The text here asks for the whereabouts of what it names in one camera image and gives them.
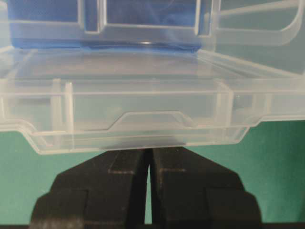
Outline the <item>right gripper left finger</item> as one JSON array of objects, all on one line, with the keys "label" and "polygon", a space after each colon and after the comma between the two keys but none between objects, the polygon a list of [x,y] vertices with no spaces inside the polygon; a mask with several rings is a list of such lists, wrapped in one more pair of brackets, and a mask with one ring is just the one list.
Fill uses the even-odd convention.
[{"label": "right gripper left finger", "polygon": [[134,229],[144,224],[144,150],[107,151],[59,173],[37,199],[33,229]]}]

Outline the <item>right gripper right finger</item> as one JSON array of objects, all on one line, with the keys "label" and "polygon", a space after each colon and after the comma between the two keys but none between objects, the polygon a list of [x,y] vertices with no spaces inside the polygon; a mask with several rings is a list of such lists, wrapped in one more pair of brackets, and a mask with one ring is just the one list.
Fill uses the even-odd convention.
[{"label": "right gripper right finger", "polygon": [[261,211],[239,175],[186,148],[156,148],[152,221],[163,229],[260,229]]}]

